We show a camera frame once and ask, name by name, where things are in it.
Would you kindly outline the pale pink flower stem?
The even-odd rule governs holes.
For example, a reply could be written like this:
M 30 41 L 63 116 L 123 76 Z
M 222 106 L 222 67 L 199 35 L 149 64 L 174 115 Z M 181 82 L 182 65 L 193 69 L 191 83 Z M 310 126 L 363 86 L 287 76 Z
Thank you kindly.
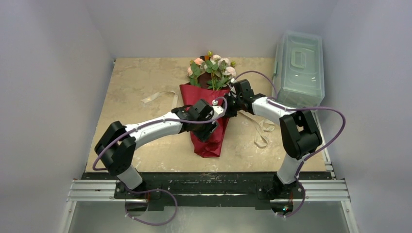
M 236 64 L 235 62 L 230 62 L 228 58 L 221 58 L 220 60 L 217 61 L 218 65 L 218 87 L 223 88 L 226 87 L 228 82 L 232 79 L 235 78 L 236 76 L 236 70 L 233 67 L 233 64 Z

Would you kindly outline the cream ribbon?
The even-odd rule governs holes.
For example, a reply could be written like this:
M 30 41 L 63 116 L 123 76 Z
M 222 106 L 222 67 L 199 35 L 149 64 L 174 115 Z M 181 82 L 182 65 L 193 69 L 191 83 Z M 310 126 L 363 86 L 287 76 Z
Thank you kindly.
M 173 94 L 172 108 L 175 108 L 178 103 L 178 94 L 174 91 L 156 92 L 148 97 L 141 99 L 140 101 L 143 103 L 149 103 L 167 93 Z M 255 118 L 250 113 L 241 112 L 241 114 L 244 115 L 247 119 L 249 119 L 256 129 L 254 144 L 260 149 L 266 148 L 268 146 L 268 137 L 266 137 L 264 132 L 266 133 L 272 132 L 275 129 L 275 124 L 267 119 L 264 119 L 258 122 L 255 120 Z

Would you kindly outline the white flower stem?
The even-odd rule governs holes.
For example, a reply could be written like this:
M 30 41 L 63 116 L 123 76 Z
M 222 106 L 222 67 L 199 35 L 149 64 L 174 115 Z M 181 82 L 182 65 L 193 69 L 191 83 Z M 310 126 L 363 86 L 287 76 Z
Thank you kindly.
M 212 86 L 212 89 L 214 91 L 220 90 L 221 88 L 218 87 L 218 76 L 217 76 L 217 71 L 218 71 L 218 65 L 217 61 L 221 59 L 221 56 L 213 54 L 212 51 L 208 51 L 207 56 L 210 56 L 210 60 L 205 61 L 205 72 L 209 73 L 211 75 L 211 83 L 209 84 Z

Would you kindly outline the peach flower stem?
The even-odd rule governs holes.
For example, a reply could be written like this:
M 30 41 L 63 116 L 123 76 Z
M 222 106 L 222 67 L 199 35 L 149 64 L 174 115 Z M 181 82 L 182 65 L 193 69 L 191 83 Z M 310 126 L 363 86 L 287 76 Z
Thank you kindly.
M 190 85 L 201 87 L 199 77 L 205 73 L 205 64 L 205 60 L 202 57 L 190 61 L 190 66 L 187 69 Z

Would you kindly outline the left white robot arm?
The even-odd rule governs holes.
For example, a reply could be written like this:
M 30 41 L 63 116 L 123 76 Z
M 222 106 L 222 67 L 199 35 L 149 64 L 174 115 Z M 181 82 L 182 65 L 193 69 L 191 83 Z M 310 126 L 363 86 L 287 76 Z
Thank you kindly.
M 126 193 L 134 199 L 143 196 L 145 185 L 138 170 L 132 165 L 135 150 L 165 136 L 192 132 L 206 141 L 218 127 L 218 118 L 224 108 L 218 101 L 209 104 L 201 99 L 194 105 L 176 107 L 163 116 L 138 124 L 123 125 L 115 121 L 109 125 L 94 151 L 104 170 L 117 177 L 125 186 Z

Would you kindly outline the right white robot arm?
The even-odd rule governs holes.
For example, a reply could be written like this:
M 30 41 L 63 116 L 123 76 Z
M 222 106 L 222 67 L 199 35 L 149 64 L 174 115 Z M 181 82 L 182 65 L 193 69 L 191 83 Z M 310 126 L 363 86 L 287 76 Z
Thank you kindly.
M 286 155 L 268 190 L 270 198 L 283 198 L 296 187 L 304 160 L 322 144 L 319 128 L 311 110 L 289 110 L 270 97 L 254 93 L 247 80 L 230 85 L 225 95 L 228 103 L 225 117 L 235 117 L 241 110 L 263 117 L 278 125 Z

